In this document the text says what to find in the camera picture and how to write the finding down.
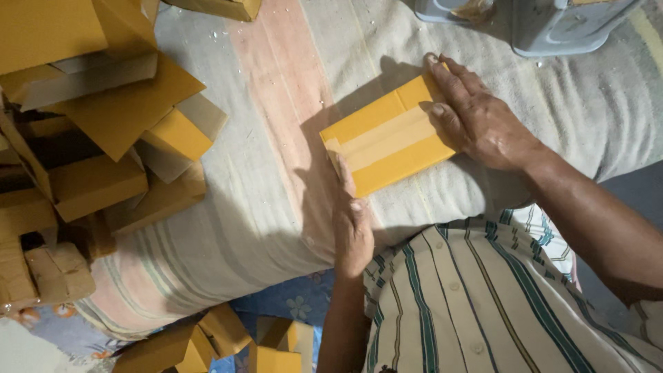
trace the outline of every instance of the pink stripe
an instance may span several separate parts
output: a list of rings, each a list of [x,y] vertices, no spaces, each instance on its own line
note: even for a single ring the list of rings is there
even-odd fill
[[[318,133],[339,114],[303,10],[297,0],[265,1],[254,23],[228,25],[305,242],[329,255],[337,179]]]

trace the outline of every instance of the flattened cardboard box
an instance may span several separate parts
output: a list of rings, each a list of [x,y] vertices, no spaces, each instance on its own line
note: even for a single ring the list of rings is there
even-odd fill
[[[336,153],[348,162],[357,197],[455,154],[428,113],[440,99],[432,77],[419,76],[320,132],[336,171]]]
[[[135,160],[137,157],[127,155],[114,162],[106,155],[98,155],[47,169],[13,120],[3,113],[0,113],[0,129],[65,222],[147,191],[147,178],[142,165]],[[77,147],[71,147],[71,150],[75,151]]]
[[[250,341],[235,312],[224,303],[197,324],[170,327],[130,346],[113,373],[157,373],[173,366],[179,373],[206,373],[212,358],[231,356]]]
[[[94,293],[96,286],[87,262],[74,244],[61,242],[25,252],[37,287],[40,305],[77,301]]]
[[[174,109],[136,143],[143,163],[166,184],[177,179],[216,140],[228,115],[202,94]]]
[[[37,302],[18,236],[0,240],[0,317]]]
[[[258,16],[261,0],[164,0],[191,11],[252,22]]]
[[[0,0],[0,75],[105,50],[118,60],[156,50],[128,0]]]
[[[148,183],[150,190],[136,207],[132,207],[132,201],[128,200],[103,210],[114,236],[133,232],[184,210],[202,201],[207,191],[200,162],[195,162],[170,184],[148,172]]]
[[[174,105],[203,89],[201,82],[159,52],[153,79],[60,102],[48,109],[66,115],[114,161],[119,161]]]

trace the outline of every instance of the striped cloth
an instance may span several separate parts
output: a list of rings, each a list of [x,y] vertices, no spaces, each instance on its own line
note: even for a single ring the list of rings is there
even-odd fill
[[[436,224],[376,257],[364,372],[663,371],[663,303],[636,304],[634,333],[614,331],[549,259],[553,234],[527,230]]]

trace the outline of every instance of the pile of cardboard boxes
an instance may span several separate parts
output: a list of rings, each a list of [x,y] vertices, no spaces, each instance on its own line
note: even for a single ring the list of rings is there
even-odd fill
[[[1,316],[88,296],[115,235],[201,201],[227,116],[157,49],[158,0],[0,9]]]
[[[313,327],[290,319],[259,317],[255,340],[227,303],[210,309],[197,323],[186,322],[135,343],[113,373],[207,373],[212,358],[237,354],[249,345],[250,373],[310,373]]]

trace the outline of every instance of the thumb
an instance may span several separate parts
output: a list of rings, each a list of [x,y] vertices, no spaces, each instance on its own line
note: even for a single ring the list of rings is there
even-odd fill
[[[431,110],[433,116],[438,120],[444,133],[453,142],[456,150],[462,149],[465,144],[467,136],[463,122],[461,122],[458,114],[452,109],[451,106],[442,102],[436,102]]]
[[[356,230],[371,229],[371,213],[369,212],[366,201],[361,198],[350,200],[350,212],[352,225]]]

